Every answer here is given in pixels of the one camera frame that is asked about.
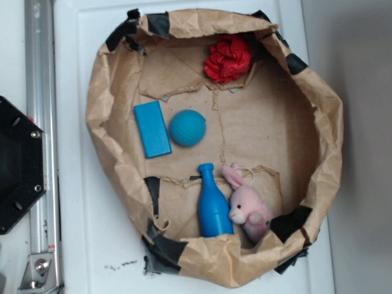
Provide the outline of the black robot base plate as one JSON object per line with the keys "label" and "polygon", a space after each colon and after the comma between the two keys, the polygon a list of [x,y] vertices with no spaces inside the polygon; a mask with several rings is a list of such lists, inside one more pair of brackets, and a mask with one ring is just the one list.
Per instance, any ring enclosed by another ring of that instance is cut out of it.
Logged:
{"label": "black robot base plate", "polygon": [[1,235],[8,234],[45,192],[43,132],[1,97]]}

